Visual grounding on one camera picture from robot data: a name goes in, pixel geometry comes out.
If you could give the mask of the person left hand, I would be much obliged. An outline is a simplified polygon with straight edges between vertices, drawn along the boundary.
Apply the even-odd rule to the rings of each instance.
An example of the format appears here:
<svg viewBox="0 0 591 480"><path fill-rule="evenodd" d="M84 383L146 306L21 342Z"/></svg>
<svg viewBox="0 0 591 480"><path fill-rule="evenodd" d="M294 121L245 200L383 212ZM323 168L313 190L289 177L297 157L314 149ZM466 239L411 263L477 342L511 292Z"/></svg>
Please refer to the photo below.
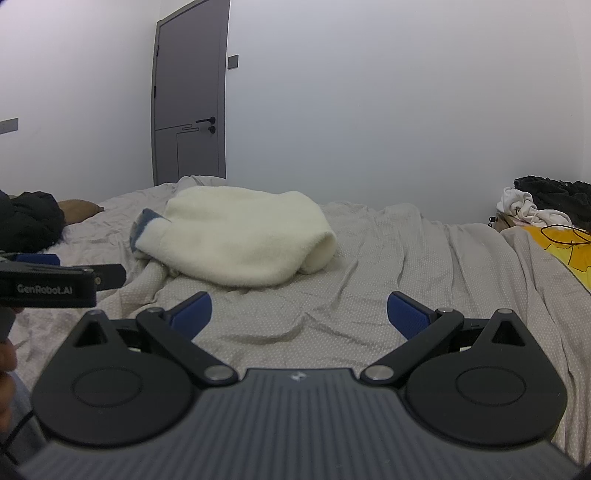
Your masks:
<svg viewBox="0 0 591 480"><path fill-rule="evenodd" d="M10 340L1 343L0 353L0 429L5 433L11 424L12 402L16 392L16 384L10 373L17 368L17 354Z"/></svg>

